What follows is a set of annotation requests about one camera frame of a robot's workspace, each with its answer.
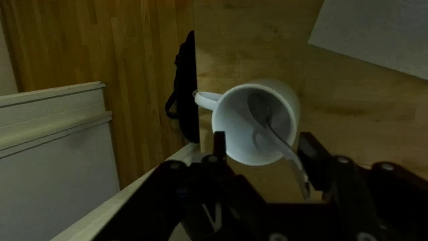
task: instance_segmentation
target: spoon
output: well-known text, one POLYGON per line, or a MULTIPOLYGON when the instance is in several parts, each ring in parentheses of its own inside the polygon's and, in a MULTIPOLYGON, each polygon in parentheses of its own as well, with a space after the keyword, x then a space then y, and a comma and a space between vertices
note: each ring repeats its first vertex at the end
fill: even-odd
POLYGON ((253 115, 253 117, 257 120, 257 123, 263 127, 265 130, 267 130, 267 136, 270 140, 273 140, 277 147, 281 150, 282 155, 286 159, 290 159, 294 162, 293 164, 293 171, 294 175, 297 176, 298 184, 301 187, 301 191, 303 194, 305 198, 309 198, 309 178, 302 167, 302 163, 298 158, 298 155, 294 152, 294 150, 290 147, 290 144, 283 140, 277 132, 275 130, 273 130, 271 127, 271 111, 270 111, 270 105, 266 100, 266 97, 263 97, 259 93, 251 93, 247 99, 247 105, 250 109, 250 113, 253 115))

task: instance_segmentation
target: white countertop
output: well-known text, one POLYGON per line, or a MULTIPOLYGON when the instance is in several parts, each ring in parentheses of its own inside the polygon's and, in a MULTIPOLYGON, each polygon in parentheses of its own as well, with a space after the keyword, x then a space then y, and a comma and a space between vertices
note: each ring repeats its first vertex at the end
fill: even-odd
MULTIPOLYGON (((182 160, 186 164, 200 159, 199 144, 187 144, 167 159, 182 160)), ((53 241, 85 241, 92 239, 96 233, 113 217, 113 214, 122 207, 122 204, 134 194, 134 191, 148 178, 152 172, 150 170, 126 188, 115 194, 112 198, 103 202, 91 213, 80 218, 77 222, 67 227, 64 231, 53 237, 53 241)), ((180 225, 176 226, 170 239, 190 239, 180 225)))

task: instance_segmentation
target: white mug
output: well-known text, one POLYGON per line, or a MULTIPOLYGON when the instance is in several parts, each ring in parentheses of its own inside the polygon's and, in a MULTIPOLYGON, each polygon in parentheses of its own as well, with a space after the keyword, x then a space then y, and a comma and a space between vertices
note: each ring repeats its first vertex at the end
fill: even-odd
POLYGON ((293 146, 299 120, 299 103, 294 91, 283 81, 262 79, 235 85, 225 93, 195 92, 195 103, 212 111, 212 131, 225 131, 226 152, 249 166, 262 166, 281 159, 282 152, 259 130, 253 117, 249 95, 262 95, 271 108, 271 127, 293 146))

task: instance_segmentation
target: mug handle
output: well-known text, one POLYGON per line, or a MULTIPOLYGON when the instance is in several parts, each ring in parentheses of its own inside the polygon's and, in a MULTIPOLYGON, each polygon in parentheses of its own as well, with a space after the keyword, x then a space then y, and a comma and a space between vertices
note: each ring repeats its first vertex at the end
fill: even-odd
POLYGON ((206 92, 206 91, 195 91, 194 92, 194 99, 195 103, 206 109, 214 111, 214 108, 218 104, 218 100, 222 95, 216 92, 206 92))

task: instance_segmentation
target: white paper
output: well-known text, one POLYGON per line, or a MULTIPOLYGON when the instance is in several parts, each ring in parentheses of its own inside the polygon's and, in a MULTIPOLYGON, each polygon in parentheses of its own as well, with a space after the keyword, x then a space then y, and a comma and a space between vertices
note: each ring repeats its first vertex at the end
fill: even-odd
POLYGON ((428 79, 428 0, 325 0, 309 42, 428 79))

